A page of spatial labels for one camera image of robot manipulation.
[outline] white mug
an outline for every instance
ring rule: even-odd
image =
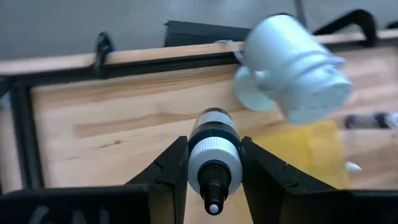
[[[235,93],[247,109],[267,111],[276,102],[290,123],[309,123],[339,108],[351,93],[352,84],[338,70],[343,63],[295,17],[269,16],[244,41]]]

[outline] black metal frame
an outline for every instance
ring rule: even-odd
[[[19,190],[0,197],[0,223],[183,224],[188,139],[177,138],[124,185]]]
[[[253,223],[397,223],[398,190],[338,190],[245,137],[239,148]]]
[[[332,52],[336,52],[340,50],[361,49],[363,47],[372,47],[375,45],[398,44],[398,37],[377,40],[376,26],[373,17],[367,15],[365,20],[361,20],[361,16],[358,17],[358,14],[361,13],[364,12],[359,13],[358,11],[353,11],[349,13],[348,16],[337,19],[335,22],[332,22],[320,30],[322,30],[322,33],[331,33],[338,30],[335,29],[336,24],[339,28],[341,28],[342,24],[344,26],[356,24],[359,25],[362,30],[366,30],[366,32],[364,32],[366,36],[364,42],[342,42],[325,44],[325,46]],[[6,84],[6,90],[11,89],[12,114],[24,189],[45,188],[35,131],[34,112],[30,97],[30,89],[32,87],[238,63],[234,54],[232,52],[227,52],[105,65],[105,58],[111,51],[109,49],[112,49],[113,46],[111,46],[111,41],[107,40],[109,37],[106,34],[101,33],[100,35],[102,36],[97,41],[97,60],[94,65],[85,68],[14,75],[12,76],[12,81],[8,77],[5,77],[4,80],[0,80],[0,84]]]

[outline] black clamp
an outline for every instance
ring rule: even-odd
[[[112,44],[111,38],[107,32],[101,32],[97,36],[95,44],[95,61],[94,61],[94,73],[100,79],[107,79],[104,72],[104,64],[106,56],[115,50]]]
[[[333,34],[342,28],[350,25],[357,25],[361,28],[366,40],[360,41],[359,44],[363,47],[374,47],[377,42],[377,25],[371,13],[363,9],[354,10],[339,19],[319,28],[313,34],[325,35]]]

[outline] white object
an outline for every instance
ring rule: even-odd
[[[339,71],[344,60],[289,15],[259,22],[246,37],[241,61],[234,77],[239,101],[254,111],[277,103],[292,124],[322,119],[352,92],[351,82]]]
[[[386,116],[386,124],[391,129],[398,129],[398,113],[390,113]]]
[[[355,172],[361,172],[362,171],[362,168],[359,165],[357,165],[357,164],[355,164],[353,162],[346,162],[345,167],[346,167],[346,170],[348,172],[350,172],[350,173],[355,173]]]
[[[215,204],[210,205],[209,211],[210,211],[212,214],[216,214],[216,213],[218,212],[218,206],[215,205]]]
[[[209,160],[218,160],[225,163],[231,173],[228,193],[233,194],[238,190],[243,173],[238,150],[226,139],[210,137],[196,144],[189,157],[188,180],[194,191],[200,194],[198,172],[202,165]]]

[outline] black bracket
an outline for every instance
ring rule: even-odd
[[[108,79],[104,69],[106,57],[109,53],[115,50],[112,44],[111,38],[107,32],[101,32],[97,36],[95,44],[95,61],[94,61],[94,73],[100,79]]]
[[[319,28],[313,34],[325,35],[333,34],[342,28],[350,25],[357,25],[361,28],[366,40],[360,41],[359,44],[363,47],[374,47],[377,42],[377,25],[371,13],[363,9],[354,10],[337,20]]]
[[[253,223],[397,223],[397,190],[338,190],[245,137],[239,149]]]
[[[0,197],[0,223],[183,224],[188,139],[180,136],[125,185],[19,190]]]

